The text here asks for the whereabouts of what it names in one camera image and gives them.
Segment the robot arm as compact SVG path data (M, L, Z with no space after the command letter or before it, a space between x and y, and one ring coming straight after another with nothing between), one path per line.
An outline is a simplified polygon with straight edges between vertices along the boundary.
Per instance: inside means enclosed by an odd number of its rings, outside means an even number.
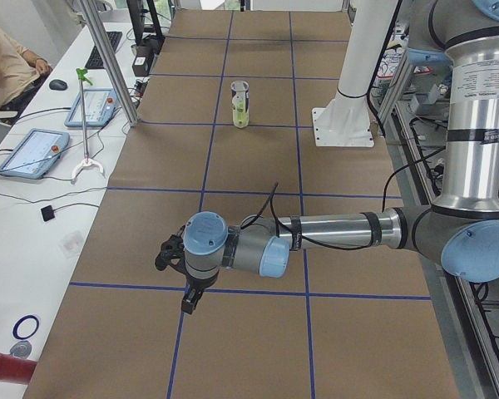
M410 52L452 61L441 194L430 204L358 214L265 218L229 226L213 212L180 229L178 269L195 310L220 268L283 276L289 254L310 247L415 251L472 283L499 278L499 1L416 1Z

